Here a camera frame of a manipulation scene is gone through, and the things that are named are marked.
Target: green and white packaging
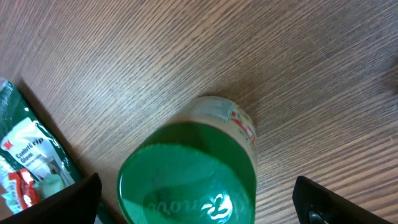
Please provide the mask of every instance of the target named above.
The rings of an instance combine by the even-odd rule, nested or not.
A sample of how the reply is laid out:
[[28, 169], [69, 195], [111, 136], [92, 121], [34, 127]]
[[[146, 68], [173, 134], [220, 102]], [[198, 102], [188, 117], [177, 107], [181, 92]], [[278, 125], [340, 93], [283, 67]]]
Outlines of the green and white packaging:
[[[0, 182], [26, 168], [36, 181], [57, 174], [66, 187], [83, 179], [58, 141], [36, 118], [15, 86], [0, 79]], [[100, 202], [95, 224], [115, 223]]]

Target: brown tabletop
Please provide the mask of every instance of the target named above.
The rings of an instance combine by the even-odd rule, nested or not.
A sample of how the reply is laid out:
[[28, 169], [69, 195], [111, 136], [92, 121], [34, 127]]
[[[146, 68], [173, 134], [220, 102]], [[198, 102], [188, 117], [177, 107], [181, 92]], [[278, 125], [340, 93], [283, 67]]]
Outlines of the brown tabletop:
[[298, 222], [298, 175], [398, 223], [396, 0], [3, 0], [0, 53], [117, 216], [127, 156], [218, 95], [257, 127], [256, 223]]

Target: wooden surface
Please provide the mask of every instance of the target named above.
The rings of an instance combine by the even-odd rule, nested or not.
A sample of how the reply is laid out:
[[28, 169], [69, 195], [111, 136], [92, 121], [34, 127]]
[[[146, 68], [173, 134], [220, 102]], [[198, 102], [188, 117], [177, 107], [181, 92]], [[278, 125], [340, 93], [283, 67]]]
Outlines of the wooden surface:
[[256, 123], [256, 223], [298, 222], [298, 175], [398, 223], [396, 0], [1, 0], [0, 53], [120, 222], [125, 158], [219, 95]]

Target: wood grain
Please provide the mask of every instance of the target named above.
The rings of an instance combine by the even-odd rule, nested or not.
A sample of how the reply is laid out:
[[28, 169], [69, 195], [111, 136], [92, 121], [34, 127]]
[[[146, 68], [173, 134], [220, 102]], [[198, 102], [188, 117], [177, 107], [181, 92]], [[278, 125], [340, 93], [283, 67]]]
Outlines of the wood grain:
[[116, 215], [125, 158], [219, 95], [257, 126], [256, 223], [298, 222], [298, 175], [398, 223], [396, 0], [1, 0], [0, 52]]

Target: green cap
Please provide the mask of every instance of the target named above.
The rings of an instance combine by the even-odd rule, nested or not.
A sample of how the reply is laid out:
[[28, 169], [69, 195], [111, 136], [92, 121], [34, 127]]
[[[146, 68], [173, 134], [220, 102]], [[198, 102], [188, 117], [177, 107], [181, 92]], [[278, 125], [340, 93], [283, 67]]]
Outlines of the green cap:
[[256, 175], [244, 149], [193, 122], [158, 129], [122, 165], [118, 201], [135, 224], [254, 223]]

